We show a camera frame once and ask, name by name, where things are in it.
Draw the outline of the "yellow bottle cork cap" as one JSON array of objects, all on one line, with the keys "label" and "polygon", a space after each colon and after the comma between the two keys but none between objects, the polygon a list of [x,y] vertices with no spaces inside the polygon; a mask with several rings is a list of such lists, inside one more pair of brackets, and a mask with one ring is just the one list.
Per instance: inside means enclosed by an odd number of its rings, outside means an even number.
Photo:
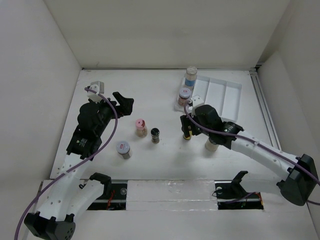
[{"label": "yellow bottle cork cap", "polygon": [[185,135],[185,134],[183,134],[182,136],[183,136],[183,138],[184,138],[185,140],[187,140],[187,141],[189,141],[189,140],[192,138],[190,135]]}]

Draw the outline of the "tall jar silver lid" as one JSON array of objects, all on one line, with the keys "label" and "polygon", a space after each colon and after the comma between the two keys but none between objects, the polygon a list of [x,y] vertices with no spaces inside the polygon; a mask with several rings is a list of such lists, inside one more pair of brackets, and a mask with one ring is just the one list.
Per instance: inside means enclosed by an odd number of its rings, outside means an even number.
[{"label": "tall jar silver lid", "polygon": [[197,80],[198,69],[195,66],[189,66],[184,75],[184,85],[190,90],[194,89]]}]

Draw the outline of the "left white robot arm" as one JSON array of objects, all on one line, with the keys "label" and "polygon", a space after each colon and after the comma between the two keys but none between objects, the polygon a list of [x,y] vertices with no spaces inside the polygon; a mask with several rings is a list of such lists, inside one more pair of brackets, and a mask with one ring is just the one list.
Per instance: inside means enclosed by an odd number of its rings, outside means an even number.
[{"label": "left white robot arm", "polygon": [[79,109],[58,176],[39,193],[49,191],[46,200],[24,218],[27,229],[42,240],[70,240],[77,219],[96,199],[112,193],[112,179],[105,174],[95,172],[84,185],[80,181],[94,157],[107,146],[101,136],[109,122],[131,115],[134,99],[117,91],[112,94],[114,101],[94,90],[87,93],[88,102]]}]

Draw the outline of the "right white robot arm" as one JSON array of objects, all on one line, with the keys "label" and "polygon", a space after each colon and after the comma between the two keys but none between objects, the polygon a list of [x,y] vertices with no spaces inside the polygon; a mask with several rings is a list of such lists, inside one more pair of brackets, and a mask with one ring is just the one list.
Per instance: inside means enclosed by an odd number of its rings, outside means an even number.
[{"label": "right white robot arm", "polygon": [[313,158],[295,156],[276,149],[247,133],[243,127],[223,121],[208,104],[194,106],[180,117],[185,139],[203,134],[213,145],[241,153],[274,172],[279,178],[279,193],[290,203],[303,206],[320,183]]}]

